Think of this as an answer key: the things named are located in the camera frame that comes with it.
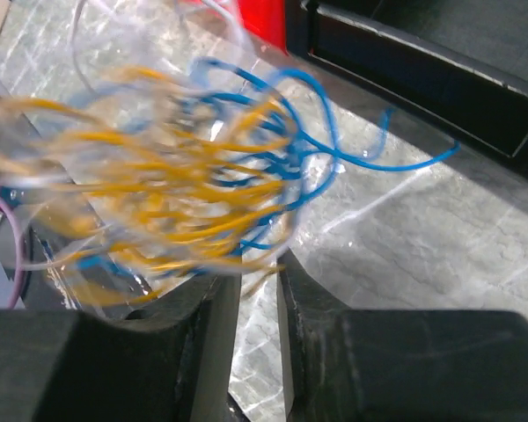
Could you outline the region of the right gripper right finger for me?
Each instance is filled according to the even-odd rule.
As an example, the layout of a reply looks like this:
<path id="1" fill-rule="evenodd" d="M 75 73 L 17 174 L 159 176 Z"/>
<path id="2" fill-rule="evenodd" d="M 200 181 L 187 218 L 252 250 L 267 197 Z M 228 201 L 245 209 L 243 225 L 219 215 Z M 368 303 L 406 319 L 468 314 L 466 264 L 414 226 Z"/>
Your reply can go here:
<path id="1" fill-rule="evenodd" d="M 528 421 L 528 320 L 471 309 L 353 309 L 278 260 L 290 421 Z"/>

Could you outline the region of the red plastic bin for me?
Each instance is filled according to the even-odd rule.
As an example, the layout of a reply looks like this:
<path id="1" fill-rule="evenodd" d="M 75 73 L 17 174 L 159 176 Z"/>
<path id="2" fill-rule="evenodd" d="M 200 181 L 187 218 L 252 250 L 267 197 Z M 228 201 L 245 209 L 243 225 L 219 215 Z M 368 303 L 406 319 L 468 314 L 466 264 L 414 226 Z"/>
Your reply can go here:
<path id="1" fill-rule="evenodd" d="M 285 55 L 286 47 L 286 18 L 284 0 L 240 0 L 216 1 L 223 7 L 236 11 L 243 27 L 259 40 L 275 47 Z"/>

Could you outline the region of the black plastic bin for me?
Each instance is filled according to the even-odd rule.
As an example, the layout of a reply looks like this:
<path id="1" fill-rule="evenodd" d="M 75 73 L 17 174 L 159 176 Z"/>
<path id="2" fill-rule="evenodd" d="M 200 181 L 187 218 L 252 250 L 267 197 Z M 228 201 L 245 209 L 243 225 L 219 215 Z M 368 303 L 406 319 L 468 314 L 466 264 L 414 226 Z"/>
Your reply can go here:
<path id="1" fill-rule="evenodd" d="M 288 1 L 288 51 L 528 179 L 528 1 Z"/>

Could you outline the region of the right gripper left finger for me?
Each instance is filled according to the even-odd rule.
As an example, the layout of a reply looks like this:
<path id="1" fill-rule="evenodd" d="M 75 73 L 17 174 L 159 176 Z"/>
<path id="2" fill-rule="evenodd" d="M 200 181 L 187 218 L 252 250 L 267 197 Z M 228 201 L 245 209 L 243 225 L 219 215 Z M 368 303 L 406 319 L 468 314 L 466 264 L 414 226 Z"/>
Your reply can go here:
<path id="1" fill-rule="evenodd" d="M 0 421 L 225 421 L 240 288 L 195 276 L 122 320 L 0 310 Z"/>

